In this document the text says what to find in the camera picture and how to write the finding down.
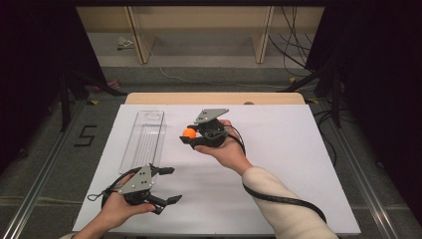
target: white tabletop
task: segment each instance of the white tabletop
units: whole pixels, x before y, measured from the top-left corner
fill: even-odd
[[[307,105],[123,105],[120,107],[88,194],[98,194],[118,177],[138,111],[164,111],[167,124],[160,166],[174,167],[157,178],[151,193],[166,199],[182,194],[161,215],[147,213],[127,220],[114,232],[138,235],[273,235],[241,178],[208,155],[179,139],[203,109],[227,108],[240,132],[248,159],[278,175],[301,199],[319,207],[338,235],[360,233]],[[81,230],[101,210],[101,199],[84,201],[74,230]]]

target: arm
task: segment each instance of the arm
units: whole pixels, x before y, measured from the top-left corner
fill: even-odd
[[[125,184],[132,175],[126,176],[121,180],[120,184]],[[105,203],[100,213],[80,232],[70,234],[63,238],[72,239],[94,239],[101,238],[110,229],[123,224],[129,217],[137,214],[143,214],[155,210],[155,207],[149,203],[139,205],[129,205],[122,195],[112,193]]]
[[[223,125],[231,125],[228,120],[220,120]],[[223,166],[242,176],[243,183],[254,191],[299,199],[286,185],[264,168],[253,166],[244,155],[240,145],[227,137],[220,147],[198,145],[195,150],[214,156]],[[311,209],[270,202],[254,198],[264,217],[273,227],[277,238],[337,238],[319,216]]]

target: transparent container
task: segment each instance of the transparent container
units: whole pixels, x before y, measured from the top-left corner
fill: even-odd
[[[118,172],[150,163],[159,167],[166,128],[164,112],[138,112]]]

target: metal track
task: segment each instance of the metal track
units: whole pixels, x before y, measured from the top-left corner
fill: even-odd
[[[22,230],[27,223],[35,204],[37,203],[37,199],[40,196],[41,192],[46,185],[46,182],[54,169],[54,165],[56,164],[58,155],[60,154],[63,145],[68,137],[70,130],[72,129],[73,124],[75,123],[78,115],[81,113],[82,109],[85,106],[85,101],[78,102],[76,104],[74,116],[70,121],[67,129],[65,131],[60,131],[58,138],[50,151],[49,156],[46,159],[43,167],[40,170],[37,178],[35,179],[34,183],[32,184],[31,188],[29,189],[27,195],[25,196],[21,206],[16,211],[13,219],[10,221],[8,228],[6,229],[5,234],[3,234],[4,239],[17,239],[19,238]]]
[[[329,110],[329,106],[326,102],[321,102],[321,107],[325,111]],[[353,174],[356,184],[359,187],[360,193],[362,194],[363,199],[365,200],[368,209],[371,212],[376,225],[378,226],[382,238],[399,238],[396,230],[394,229],[394,226],[391,223],[391,219],[388,216],[388,213],[376,196],[371,184],[369,183],[369,180],[363,173],[362,167],[354,155],[353,150],[351,149],[350,144],[345,138],[341,128],[338,128],[332,120],[330,120],[329,123],[337,137],[338,142],[341,145],[341,149],[344,152],[346,161],[348,162],[348,165],[351,169],[351,173]]]

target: ping pong ball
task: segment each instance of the ping pong ball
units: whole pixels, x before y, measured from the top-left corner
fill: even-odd
[[[193,128],[187,128],[183,131],[183,136],[187,136],[190,138],[195,138],[196,137],[196,131]]]

